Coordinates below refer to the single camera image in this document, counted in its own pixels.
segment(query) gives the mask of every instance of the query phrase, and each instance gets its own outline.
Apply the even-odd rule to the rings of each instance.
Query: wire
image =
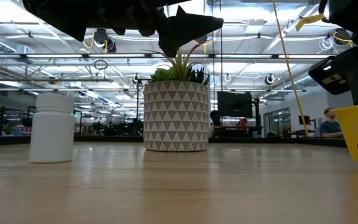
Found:
[[[92,34],[92,43],[91,43],[91,46],[88,46],[86,43],[85,43],[85,40],[82,41],[82,43],[84,43],[84,46],[87,48],[87,49],[91,49],[93,47],[93,41],[94,41],[94,33]]]
[[[342,41],[342,42],[347,42],[347,43],[352,43],[352,42],[353,42],[353,40],[344,40],[344,39],[341,39],[341,38],[337,37],[336,34],[338,34],[338,32],[335,32],[335,33],[334,33],[334,38],[337,39],[337,40],[340,40],[340,41]]]
[[[278,16],[277,16],[276,2],[275,2],[275,0],[272,0],[272,2],[273,2],[274,14],[276,16],[276,21],[277,21],[277,26],[278,26],[278,33],[280,34],[281,43],[283,45],[283,51],[284,51],[284,56],[285,56],[285,62],[287,64],[288,74],[290,75],[293,92],[295,94],[296,102],[298,103],[298,107],[299,107],[299,112],[300,112],[301,117],[302,117],[303,128],[305,129],[305,136],[309,137],[308,127],[306,125],[305,116],[303,115],[301,101],[299,100],[298,92],[296,90],[296,86],[295,86],[295,83],[293,81],[293,76],[292,76],[292,72],[291,72],[291,68],[290,68],[290,62],[288,60],[287,50],[285,48],[284,38],[283,38],[282,31],[281,31],[280,21],[278,20]]]

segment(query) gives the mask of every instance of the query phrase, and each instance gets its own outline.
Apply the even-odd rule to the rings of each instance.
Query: fluorescent light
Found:
[[[15,88],[0,88],[0,91],[19,91],[20,89]]]
[[[143,58],[144,54],[89,54],[91,58]]]
[[[0,54],[0,58],[20,58],[20,55],[17,54]]]
[[[297,90],[296,92],[301,93],[304,92],[306,90]],[[276,94],[276,93],[291,93],[293,92],[293,90],[275,90],[272,94]]]
[[[20,85],[17,82],[11,82],[11,81],[0,81],[0,84],[4,84],[4,85],[9,85],[9,86],[13,86],[13,87],[20,87],[22,85]]]
[[[160,55],[160,54],[152,54],[152,57],[155,57],[155,58],[165,58],[163,55]]]
[[[136,106],[136,103],[123,103],[123,106]]]
[[[272,58],[273,55],[265,55],[265,54],[253,54],[253,55],[241,55],[241,54],[224,54],[224,55],[220,55],[217,54],[216,57],[217,58]]]
[[[54,89],[24,89],[24,91],[55,91]]]
[[[190,55],[190,58],[207,58],[208,55],[206,54],[193,54],[193,55]]]
[[[58,91],[88,91],[89,89],[58,89]]]
[[[123,88],[117,89],[117,88],[103,88],[103,89],[92,89],[93,91],[124,91]],[[136,91],[136,89],[125,89],[125,91]]]
[[[332,55],[288,55],[288,58],[292,58],[292,59],[309,59],[309,58],[324,59],[324,58],[328,58],[329,56],[332,56]],[[285,58],[285,55],[279,55],[278,57]]]
[[[242,89],[242,88],[236,88],[236,89],[226,89],[223,91],[248,91],[248,92],[254,92],[254,93],[265,93],[267,90],[250,90],[250,89]]]
[[[80,54],[29,54],[28,58],[82,58]]]

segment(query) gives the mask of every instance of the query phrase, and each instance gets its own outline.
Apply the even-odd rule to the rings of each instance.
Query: computer monitor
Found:
[[[220,116],[252,118],[252,95],[218,92],[218,112]]]
[[[310,125],[310,116],[303,116],[305,118],[306,125]],[[303,125],[302,116],[299,116],[299,124]]]

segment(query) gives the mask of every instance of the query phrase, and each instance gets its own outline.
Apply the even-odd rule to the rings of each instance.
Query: man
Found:
[[[211,117],[211,120],[213,122],[211,124],[211,128],[209,129],[209,136],[212,137],[214,134],[215,128],[220,128],[222,126],[221,117],[220,117],[218,111],[216,111],[216,110],[211,111],[211,113],[209,114],[209,117]]]
[[[320,126],[320,135],[323,138],[343,138],[343,133],[338,122],[335,121],[335,113],[332,108],[324,110],[324,115],[327,117]]]

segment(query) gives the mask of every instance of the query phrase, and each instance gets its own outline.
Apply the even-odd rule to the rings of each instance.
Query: triangle pattern pot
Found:
[[[147,150],[205,151],[209,140],[208,88],[164,81],[145,86],[144,144]]]

